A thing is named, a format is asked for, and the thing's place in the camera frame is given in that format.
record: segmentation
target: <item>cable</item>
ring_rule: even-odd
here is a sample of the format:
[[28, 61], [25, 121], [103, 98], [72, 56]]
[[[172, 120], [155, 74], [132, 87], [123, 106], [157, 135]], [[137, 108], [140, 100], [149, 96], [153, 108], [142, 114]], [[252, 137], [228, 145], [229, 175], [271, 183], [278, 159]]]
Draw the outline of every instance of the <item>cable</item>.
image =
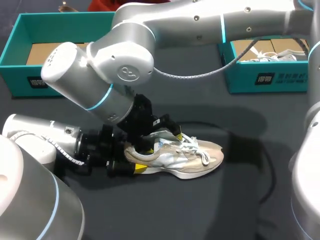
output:
[[28, 131], [20, 131], [20, 132], [14, 134], [12, 137], [10, 137], [10, 140], [15, 142], [18, 138], [25, 136], [25, 135], [34, 135], [36, 137], [45, 139], [48, 141], [48, 143], [52, 144], [66, 159], [68, 159], [72, 163], [79, 165], [79, 166], [82, 166], [85, 164], [83, 161], [79, 161], [79, 160], [74, 159], [72, 156], [70, 156], [68, 153], [66, 153], [66, 151], [64, 151], [59, 146], [59, 144], [57, 144], [54, 140], [52, 140], [50, 137], [45, 136], [45, 135], [37, 135], [37, 134], [34, 134], [32, 132], [28, 132]]
[[[209, 127], [212, 127], [212, 128], [218, 128], [218, 129], [224, 130], [227, 133], [229, 133], [231, 136], [237, 137], [237, 135], [235, 135], [230, 130], [228, 130], [228, 129], [224, 128], [224, 127], [218, 126], [218, 125], [216, 125], [214, 123], [210, 123], [210, 122], [204, 122], [204, 121], [180, 121], [180, 122], [177, 122], [177, 124], [179, 124], [179, 125], [192, 125], [192, 124], [194, 124], [194, 125], [205, 125], [205, 126], [209, 126]], [[262, 151], [263, 151], [263, 153], [265, 155], [265, 158], [266, 158], [266, 161], [267, 161], [267, 163], [269, 165], [270, 174], [271, 174], [270, 187], [269, 187], [268, 191], [263, 195], [263, 197], [261, 197], [260, 200], [259, 200], [259, 204], [262, 205], [271, 197], [272, 193], [274, 192], [274, 190], [276, 188], [276, 183], [277, 183], [277, 176], [276, 176], [275, 167], [274, 167], [274, 164], [272, 162], [272, 158], [271, 158], [270, 154], [268, 153], [268, 151], [267, 151], [266, 147], [263, 145], [263, 143], [261, 141], [259, 141], [259, 140], [258, 140], [258, 142], [261, 145]]]
[[241, 59], [260, 39], [261, 39], [260, 37], [255, 38], [239, 56], [237, 56], [235, 59], [233, 59], [227, 65], [225, 65], [225, 66], [223, 66], [223, 67], [221, 67], [221, 68], [219, 68], [217, 70], [211, 71], [211, 72], [207, 72], [207, 73], [203, 73], [203, 74], [199, 74], [199, 75], [179, 76], [179, 75], [173, 75], [173, 74], [165, 73], [163, 71], [160, 71], [156, 67], [154, 68], [154, 70], [160, 75], [163, 75], [163, 76], [169, 77], [169, 78], [173, 78], [173, 79], [198, 79], [198, 78], [208, 77], [208, 76], [220, 73], [220, 72], [230, 68], [239, 59]]
[[308, 57], [309, 56], [309, 50], [308, 50], [307, 46], [304, 44], [304, 42], [301, 41], [300, 38], [295, 38], [295, 37], [293, 38], [293, 40], [295, 40], [296, 43], [299, 44], [299, 46], [302, 48], [304, 54]]
[[[154, 70], [160, 74], [163, 75], [165, 77], [168, 78], [173, 78], [173, 79], [198, 79], [198, 78], [204, 78], [204, 77], [208, 77], [214, 74], [218, 74], [228, 68], [230, 68], [232, 65], [234, 65], [239, 59], [241, 59], [259, 40], [261, 39], [261, 37], [257, 37], [255, 38], [247, 47], [246, 49], [240, 54], [238, 55], [235, 59], [233, 59], [231, 62], [229, 62], [227, 65], [217, 69], [217, 70], [213, 70], [211, 72], [207, 72], [207, 73], [203, 73], [203, 74], [198, 74], [198, 75], [191, 75], [191, 76], [179, 76], [179, 75], [174, 75], [174, 74], [169, 74], [166, 72], [163, 72], [159, 69], [157, 69], [156, 67], [154, 67]], [[301, 41], [301, 39], [299, 38], [293, 38], [298, 44], [299, 46], [302, 48], [304, 54], [306, 56], [309, 55], [309, 50], [307, 49], [306, 45], [304, 44], [303, 41]]]

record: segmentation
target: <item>logo on box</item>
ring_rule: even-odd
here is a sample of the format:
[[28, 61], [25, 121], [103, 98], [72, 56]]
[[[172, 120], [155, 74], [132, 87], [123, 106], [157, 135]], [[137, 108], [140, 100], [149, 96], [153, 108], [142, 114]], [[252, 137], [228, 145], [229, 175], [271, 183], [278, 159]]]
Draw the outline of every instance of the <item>logo on box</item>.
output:
[[33, 89], [47, 89], [48, 85], [41, 79], [40, 76], [28, 76], [27, 77], [30, 86]]
[[274, 72], [261, 72], [255, 80], [255, 85], [270, 85], [275, 77]]

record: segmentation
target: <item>shoe upper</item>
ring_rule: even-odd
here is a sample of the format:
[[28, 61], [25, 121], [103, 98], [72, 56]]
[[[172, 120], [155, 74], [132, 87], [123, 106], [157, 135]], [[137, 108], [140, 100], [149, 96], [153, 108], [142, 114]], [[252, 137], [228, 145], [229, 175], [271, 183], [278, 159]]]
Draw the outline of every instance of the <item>shoe upper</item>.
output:
[[275, 52], [258, 52], [253, 46], [250, 49], [256, 56], [257, 59], [244, 60], [242, 62], [295, 62], [295, 61], [306, 61], [308, 56], [303, 51], [293, 51], [287, 49], [280, 53]]
[[[222, 147], [213, 142], [195, 140], [198, 150], [184, 150], [181, 148], [182, 143], [178, 140], [160, 138], [160, 141], [161, 144], [159, 144], [159, 138], [156, 139], [155, 152], [149, 155], [136, 152], [134, 146], [126, 143], [124, 155], [130, 162], [183, 173], [198, 173], [216, 168], [224, 159]], [[209, 157], [208, 164], [204, 164], [202, 152]]]

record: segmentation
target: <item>black cable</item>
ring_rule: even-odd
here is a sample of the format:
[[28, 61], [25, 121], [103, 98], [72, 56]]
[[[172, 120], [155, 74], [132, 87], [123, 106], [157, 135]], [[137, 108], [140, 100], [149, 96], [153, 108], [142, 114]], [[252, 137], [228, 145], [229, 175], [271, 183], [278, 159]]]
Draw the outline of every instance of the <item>black cable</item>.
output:
[[309, 50], [308, 50], [307, 46], [304, 44], [304, 42], [301, 41], [300, 38], [295, 38], [295, 37], [293, 38], [293, 40], [295, 40], [296, 43], [299, 44], [299, 46], [302, 48], [304, 54], [308, 57], [309, 56]]
[[[228, 130], [228, 129], [224, 128], [224, 127], [218, 126], [218, 125], [216, 125], [214, 123], [210, 123], [210, 122], [204, 122], [204, 121], [180, 121], [180, 122], [177, 122], [177, 124], [179, 124], [179, 125], [205, 125], [205, 126], [209, 126], [209, 127], [212, 127], [212, 128], [217, 128], [217, 129], [224, 130], [228, 134], [230, 134], [231, 136], [237, 137], [237, 135], [235, 135], [230, 130]], [[259, 204], [262, 205], [271, 197], [272, 193], [274, 192], [274, 190], [276, 188], [276, 184], [277, 184], [277, 177], [276, 177], [275, 167], [273, 165], [272, 158], [271, 158], [270, 154], [268, 153], [268, 151], [267, 151], [266, 147], [264, 146], [264, 144], [258, 139], [257, 139], [257, 141], [261, 145], [262, 152], [265, 155], [266, 161], [267, 161], [267, 163], [269, 165], [269, 168], [270, 168], [270, 174], [271, 174], [270, 187], [269, 187], [268, 191], [266, 192], [266, 194], [262, 198], [260, 198], [260, 200], [259, 200]]]

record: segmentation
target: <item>screw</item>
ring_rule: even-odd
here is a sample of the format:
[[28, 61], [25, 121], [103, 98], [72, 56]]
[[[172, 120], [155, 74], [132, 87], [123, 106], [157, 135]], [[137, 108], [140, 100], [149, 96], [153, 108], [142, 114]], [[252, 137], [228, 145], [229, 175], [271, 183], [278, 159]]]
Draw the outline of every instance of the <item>screw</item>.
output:
[[65, 132], [66, 134], [72, 134], [72, 130], [71, 130], [71, 129], [66, 129], [64, 132]]

